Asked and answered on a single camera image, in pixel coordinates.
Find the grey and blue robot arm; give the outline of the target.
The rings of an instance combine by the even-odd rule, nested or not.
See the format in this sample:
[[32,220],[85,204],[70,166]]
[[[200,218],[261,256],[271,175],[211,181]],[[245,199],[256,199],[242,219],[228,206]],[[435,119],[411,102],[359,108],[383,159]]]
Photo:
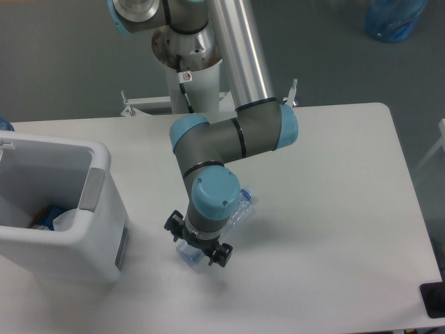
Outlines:
[[[184,116],[170,142],[189,198],[185,214],[173,212],[165,229],[224,267],[233,248],[220,238],[230,227],[241,185],[227,168],[238,161],[292,145],[298,121],[291,104],[273,92],[251,1],[109,1],[118,30],[153,30],[152,50],[172,69]],[[191,97],[200,70],[225,62],[236,116],[211,123]]]

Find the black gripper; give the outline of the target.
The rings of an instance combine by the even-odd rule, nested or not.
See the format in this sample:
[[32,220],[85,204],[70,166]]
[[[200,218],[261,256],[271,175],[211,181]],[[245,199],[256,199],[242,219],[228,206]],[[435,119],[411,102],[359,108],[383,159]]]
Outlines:
[[177,210],[174,210],[169,216],[164,229],[171,233],[173,241],[183,239],[188,245],[200,249],[208,256],[209,266],[217,264],[220,267],[226,267],[232,256],[233,246],[218,243],[221,230],[203,232],[194,226],[189,228],[184,222],[184,217]]

